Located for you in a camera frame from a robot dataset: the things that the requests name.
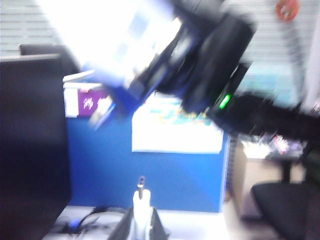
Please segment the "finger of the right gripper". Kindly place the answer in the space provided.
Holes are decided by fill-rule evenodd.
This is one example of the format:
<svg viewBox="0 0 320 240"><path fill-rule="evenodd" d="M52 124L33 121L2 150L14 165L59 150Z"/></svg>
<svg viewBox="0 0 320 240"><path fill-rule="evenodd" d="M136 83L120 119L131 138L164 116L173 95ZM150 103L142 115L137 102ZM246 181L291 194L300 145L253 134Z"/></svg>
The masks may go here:
<svg viewBox="0 0 320 240"><path fill-rule="evenodd" d="M168 84L169 78L178 72L190 51L190 31L183 25L162 53L156 55L128 87L109 88L109 96L116 108L119 111L137 110L160 84Z"/></svg>

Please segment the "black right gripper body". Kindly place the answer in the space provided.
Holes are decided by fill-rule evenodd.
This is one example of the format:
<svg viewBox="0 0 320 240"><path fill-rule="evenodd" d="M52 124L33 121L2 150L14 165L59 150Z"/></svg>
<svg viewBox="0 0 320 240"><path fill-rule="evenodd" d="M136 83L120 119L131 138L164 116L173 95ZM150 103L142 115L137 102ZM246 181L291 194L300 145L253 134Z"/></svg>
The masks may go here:
<svg viewBox="0 0 320 240"><path fill-rule="evenodd" d="M172 0L170 5L181 21L179 29L186 26L190 31L190 52L167 84L154 91L177 96L186 111L203 111L214 105L231 80L255 27L243 15L222 11L220 0Z"/></svg>

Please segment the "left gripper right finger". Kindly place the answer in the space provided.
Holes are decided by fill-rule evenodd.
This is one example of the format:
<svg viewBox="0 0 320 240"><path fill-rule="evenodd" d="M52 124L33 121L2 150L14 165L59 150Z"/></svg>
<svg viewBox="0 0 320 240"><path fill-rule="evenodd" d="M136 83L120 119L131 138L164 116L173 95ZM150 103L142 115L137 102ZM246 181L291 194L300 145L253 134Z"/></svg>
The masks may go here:
<svg viewBox="0 0 320 240"><path fill-rule="evenodd" d="M155 208L152 209L149 229L150 240L168 240L169 234L166 232L159 214Z"/></svg>

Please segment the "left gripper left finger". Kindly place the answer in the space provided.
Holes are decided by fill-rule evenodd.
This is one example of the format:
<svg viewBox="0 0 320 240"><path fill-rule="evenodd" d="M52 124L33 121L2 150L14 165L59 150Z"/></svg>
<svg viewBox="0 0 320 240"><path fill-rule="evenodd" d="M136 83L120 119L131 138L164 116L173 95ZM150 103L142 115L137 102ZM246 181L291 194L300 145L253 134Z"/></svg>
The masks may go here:
<svg viewBox="0 0 320 240"><path fill-rule="evenodd" d="M109 235L109 240L127 240L130 230L132 219L134 215L133 208L129 208L121 220L116 225L115 229Z"/></svg>

